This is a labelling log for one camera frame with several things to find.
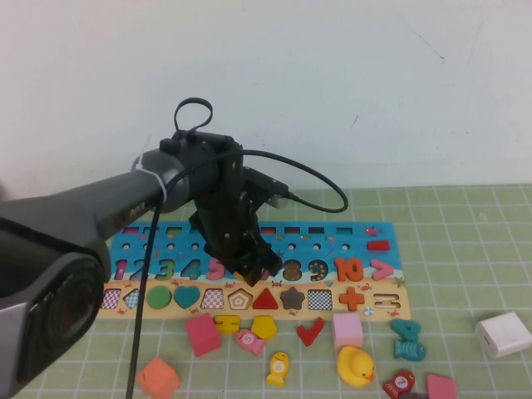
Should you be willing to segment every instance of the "green cutting mat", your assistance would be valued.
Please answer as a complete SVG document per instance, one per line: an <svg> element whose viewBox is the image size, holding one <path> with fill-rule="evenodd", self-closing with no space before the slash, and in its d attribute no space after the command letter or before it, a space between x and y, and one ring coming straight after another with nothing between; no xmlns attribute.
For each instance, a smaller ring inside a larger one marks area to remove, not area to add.
<svg viewBox="0 0 532 399"><path fill-rule="evenodd" d="M335 205L329 191L299 194ZM532 186L350 190L348 195L351 208L343 214L290 204L264 207L259 218L393 222L426 360L394 360L396 335L388 324L364 323L364 347L376 360L377 378L355 389L336 373L329 323L311 347L297 337L297 322L281 322L262 357L241 350L234 337L224 337L221 349L196 359L182 321L147 320L139 369L158 354L180 375L175 397L187 399L387 399L380 386L405 368L416 375L417 392L425 391L425 375L434 372L454 378L461 399L531 398L532 349L488 361L473 329L477 321L516 311L532 331ZM187 205L164 219L187 218L192 211ZM124 397L132 332L132 321L98 321L16 398ZM265 384L277 351L290 359L285 388ZM145 395L138 391L135 397Z"/></svg>

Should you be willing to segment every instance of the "number puzzle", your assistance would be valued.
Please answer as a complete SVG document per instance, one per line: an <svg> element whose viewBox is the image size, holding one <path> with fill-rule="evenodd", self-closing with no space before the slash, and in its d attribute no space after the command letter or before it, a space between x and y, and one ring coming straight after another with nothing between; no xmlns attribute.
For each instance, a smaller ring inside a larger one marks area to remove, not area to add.
<svg viewBox="0 0 532 399"><path fill-rule="evenodd" d="M160 222L145 318L331 320L339 312L357 312L363 321L411 318L392 224L264 222L260 228L283 268L250 287L203 250L203 237L188 222ZM149 222L137 222L112 239L111 281L99 318L135 316L149 231Z"/></svg>

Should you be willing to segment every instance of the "orange cube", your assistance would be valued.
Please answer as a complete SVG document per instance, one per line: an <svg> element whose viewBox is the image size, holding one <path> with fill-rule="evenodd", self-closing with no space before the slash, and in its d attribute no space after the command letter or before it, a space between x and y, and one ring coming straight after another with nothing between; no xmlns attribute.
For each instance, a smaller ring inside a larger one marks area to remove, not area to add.
<svg viewBox="0 0 532 399"><path fill-rule="evenodd" d="M181 385L177 372L159 357L142 370L136 380L142 390L153 399L169 399Z"/></svg>

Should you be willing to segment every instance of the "black wire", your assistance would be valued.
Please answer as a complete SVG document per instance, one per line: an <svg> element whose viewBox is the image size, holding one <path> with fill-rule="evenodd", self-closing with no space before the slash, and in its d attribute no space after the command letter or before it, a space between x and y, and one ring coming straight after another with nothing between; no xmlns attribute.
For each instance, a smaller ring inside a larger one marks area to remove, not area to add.
<svg viewBox="0 0 532 399"><path fill-rule="evenodd" d="M309 168L308 166L301 164L297 162L296 160L290 160L289 158L285 158L284 156L272 154L271 152L267 151L260 151L260 150L238 150L233 152L227 152L223 154L218 154L215 156L211 156L210 158L207 158L206 160L202 160L201 162L191 166L188 169L183 170L176 176L174 176L166 185L166 191L171 192L171 190L177 185L177 183L184 179L188 174L192 173L193 171L197 170L203 165L206 165L210 162L214 162L215 160L222 160L223 158L229 158L230 156L235 155L253 155L253 156L260 156L263 158L269 158L270 160L276 160L278 162L283 162L284 164L293 166L294 168L300 169L304 172L309 173L310 175L317 177L320 179L323 183L327 184L329 187L331 187L334 191L340 195L340 198L343 201L343 205L340 208L324 208L321 205L312 204L310 202L305 201L304 199L300 199L297 195L293 193L289 193L288 197L290 200L293 200L295 202L299 202L302 205L305 205L309 208L320 210L322 212L327 212L329 214L339 214L340 212L343 212L347 209L349 206L349 201L347 200L346 194L343 192L343 190L338 187L332 180L330 180L327 176L322 175L318 171Z"/></svg>
<svg viewBox="0 0 532 399"><path fill-rule="evenodd" d="M131 399L133 397L133 388L135 387L136 361L139 356L140 330L142 328L142 312L144 310L146 282L148 281L151 252L153 250L153 244L155 242L155 232L157 231L157 224L159 223L159 216L163 207L163 202L163 196L161 196L157 201L157 206L155 207L153 218L151 220L150 235L148 237L148 243L146 245L144 263L142 264L142 277L140 278L139 301L137 304L135 315L135 332L133 333L133 345L131 347L131 361L129 376L127 379L126 399Z"/></svg>

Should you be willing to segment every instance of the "white power adapter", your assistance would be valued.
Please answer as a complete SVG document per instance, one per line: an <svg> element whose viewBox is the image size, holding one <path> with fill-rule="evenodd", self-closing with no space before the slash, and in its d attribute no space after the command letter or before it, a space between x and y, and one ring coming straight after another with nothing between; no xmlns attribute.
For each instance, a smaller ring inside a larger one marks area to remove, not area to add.
<svg viewBox="0 0 532 399"><path fill-rule="evenodd" d="M475 334L493 359L522 351L532 344L532 334L514 312L478 322Z"/></svg>

